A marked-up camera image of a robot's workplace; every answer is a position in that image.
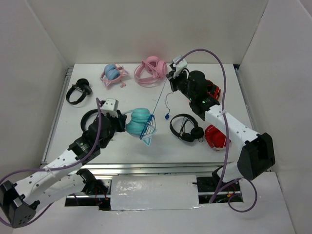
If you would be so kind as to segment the teal cat ear headphones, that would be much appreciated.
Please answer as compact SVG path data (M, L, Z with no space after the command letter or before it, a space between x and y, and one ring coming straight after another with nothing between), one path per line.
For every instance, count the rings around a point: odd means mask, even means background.
M152 111L150 111L148 108L135 108L122 113L123 115L131 115L130 120L126 123L125 126L126 132L129 135L138 138L146 146L151 145L152 137L157 132L155 113L166 83L167 81L164 81L162 84L161 91Z

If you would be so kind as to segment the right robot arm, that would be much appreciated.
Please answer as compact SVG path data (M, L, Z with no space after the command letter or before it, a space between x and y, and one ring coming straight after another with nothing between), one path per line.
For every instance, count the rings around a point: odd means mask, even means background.
M273 139L267 134L260 134L227 112L223 112L219 101L208 91L208 80L201 71L181 72L177 77L173 72L167 74L172 91L180 91L190 100L190 108L203 121L216 127L237 147L238 160L229 163L225 169L214 172L213 187L225 190L229 182L245 178L254 180L275 164Z

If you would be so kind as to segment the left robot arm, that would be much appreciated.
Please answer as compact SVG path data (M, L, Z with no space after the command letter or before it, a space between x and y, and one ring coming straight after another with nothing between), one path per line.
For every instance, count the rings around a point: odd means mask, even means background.
M15 183L5 176L0 181L0 207L12 228L25 227L60 198L83 192L91 194L100 182L83 166L106 148L116 132L124 132L126 116L120 111L100 114L81 137L54 161Z

